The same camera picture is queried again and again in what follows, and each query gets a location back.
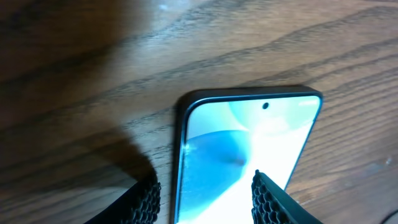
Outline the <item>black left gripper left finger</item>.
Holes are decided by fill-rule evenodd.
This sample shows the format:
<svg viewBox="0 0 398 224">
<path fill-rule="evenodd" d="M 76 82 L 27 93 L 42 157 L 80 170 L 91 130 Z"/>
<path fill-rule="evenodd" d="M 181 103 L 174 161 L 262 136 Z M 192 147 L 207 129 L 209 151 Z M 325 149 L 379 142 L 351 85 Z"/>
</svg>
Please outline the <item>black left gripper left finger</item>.
<svg viewBox="0 0 398 224">
<path fill-rule="evenodd" d="M 143 179 L 85 224 L 154 224 L 160 212 L 161 186 Z"/>
</svg>

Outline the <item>black smartphone blue screen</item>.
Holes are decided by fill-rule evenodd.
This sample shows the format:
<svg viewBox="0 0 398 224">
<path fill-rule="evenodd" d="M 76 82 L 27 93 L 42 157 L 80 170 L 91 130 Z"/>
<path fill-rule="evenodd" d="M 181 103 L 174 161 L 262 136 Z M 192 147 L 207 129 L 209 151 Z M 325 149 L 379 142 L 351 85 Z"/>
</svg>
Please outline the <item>black smartphone blue screen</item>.
<svg viewBox="0 0 398 224">
<path fill-rule="evenodd" d="M 285 191 L 322 103 L 307 86 L 183 95 L 175 110 L 170 223 L 254 223 L 255 171 Z"/>
</svg>

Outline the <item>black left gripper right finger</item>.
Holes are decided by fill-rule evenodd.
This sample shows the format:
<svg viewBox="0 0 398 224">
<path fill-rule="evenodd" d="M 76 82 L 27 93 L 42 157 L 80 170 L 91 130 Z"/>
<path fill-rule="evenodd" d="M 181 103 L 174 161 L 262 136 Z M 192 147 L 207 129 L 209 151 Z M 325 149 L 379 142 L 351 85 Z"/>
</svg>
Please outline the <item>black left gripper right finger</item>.
<svg viewBox="0 0 398 224">
<path fill-rule="evenodd" d="M 254 224 L 322 224 L 259 170 L 252 179 Z"/>
</svg>

